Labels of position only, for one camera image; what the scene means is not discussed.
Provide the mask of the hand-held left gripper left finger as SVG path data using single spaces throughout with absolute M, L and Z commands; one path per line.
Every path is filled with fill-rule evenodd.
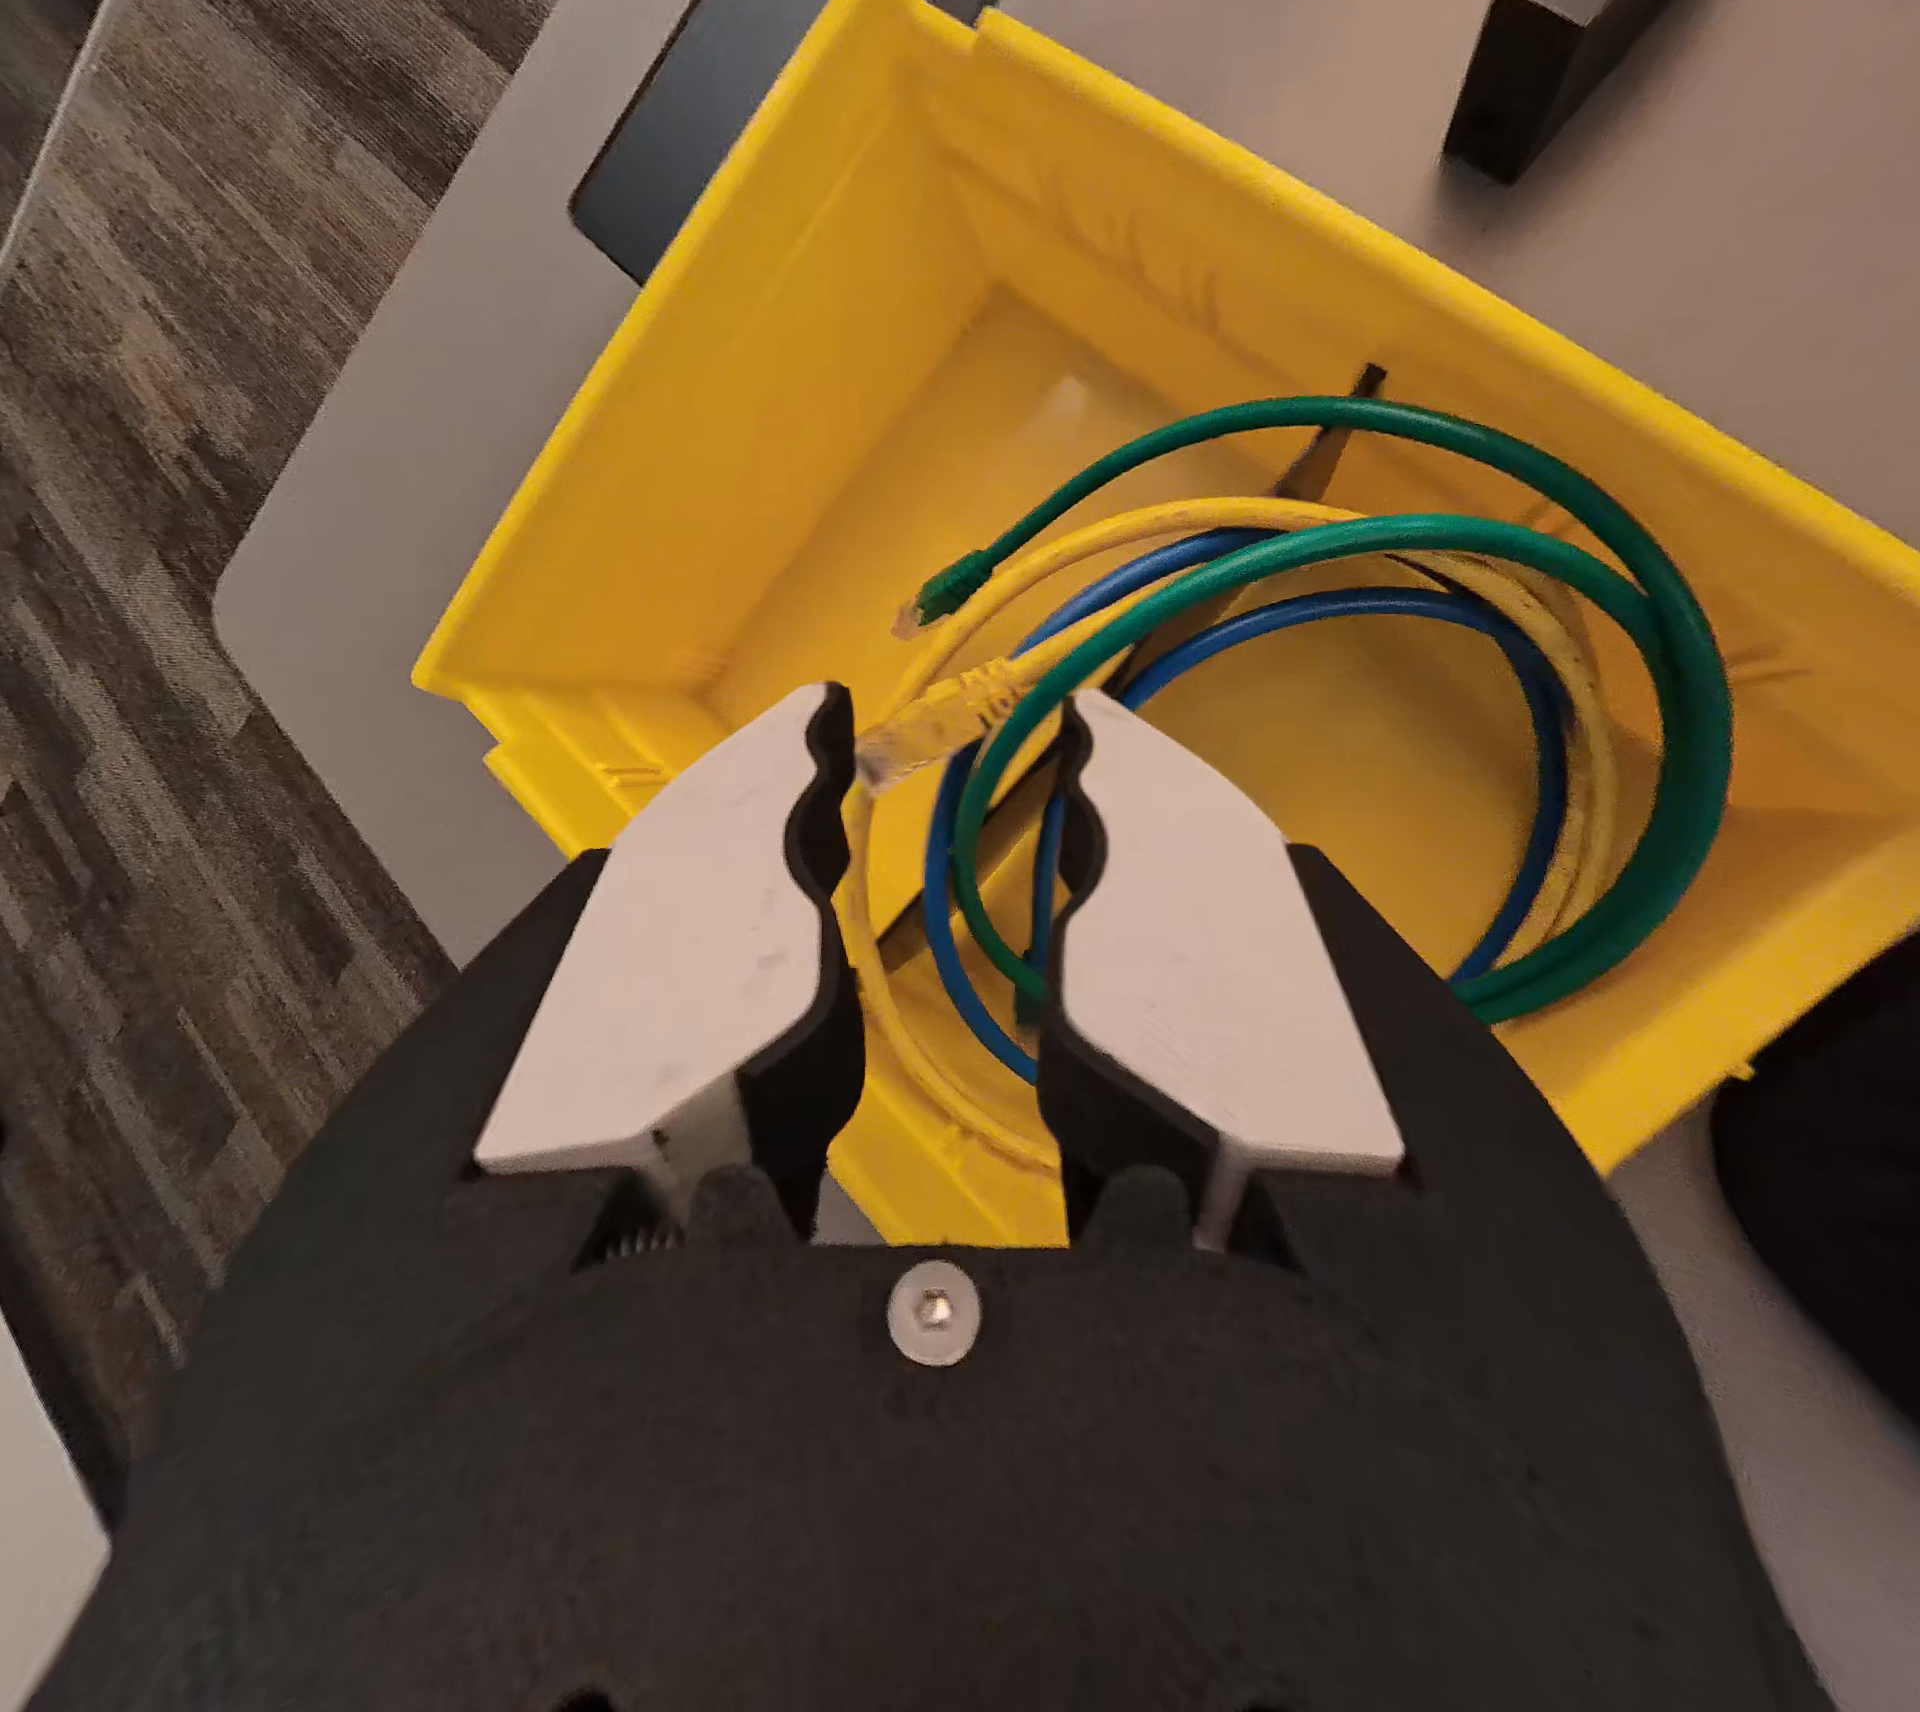
M 476 1166 L 637 1173 L 694 1195 L 751 1166 L 816 1195 L 866 1075 L 837 924 L 854 697 L 804 683 L 615 836 L 516 1048 Z

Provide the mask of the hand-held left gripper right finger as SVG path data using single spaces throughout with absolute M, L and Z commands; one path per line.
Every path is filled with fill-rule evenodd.
M 1068 1232 L 1129 1171 L 1175 1180 L 1188 1237 L 1232 1237 L 1258 1173 L 1396 1180 L 1404 1128 L 1284 831 L 1105 692 L 1058 742 L 1037 1099 Z

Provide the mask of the yellow plastic bin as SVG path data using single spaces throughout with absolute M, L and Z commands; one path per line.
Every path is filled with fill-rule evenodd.
M 1170 421 L 1345 396 L 1501 428 L 1668 551 L 1730 674 L 1730 802 L 1668 924 L 1501 1043 L 1605 1173 L 1918 925 L 1918 553 L 1409 243 L 988 11 L 831 0 L 531 461 L 417 665 L 573 860 L 790 689 L 880 718 L 901 607 Z M 1145 721 L 1450 970 L 1534 799 L 1496 643 L 1341 617 Z M 876 1230 L 1065 1246 L 1033 1091 L 890 964 L 831 1171 Z

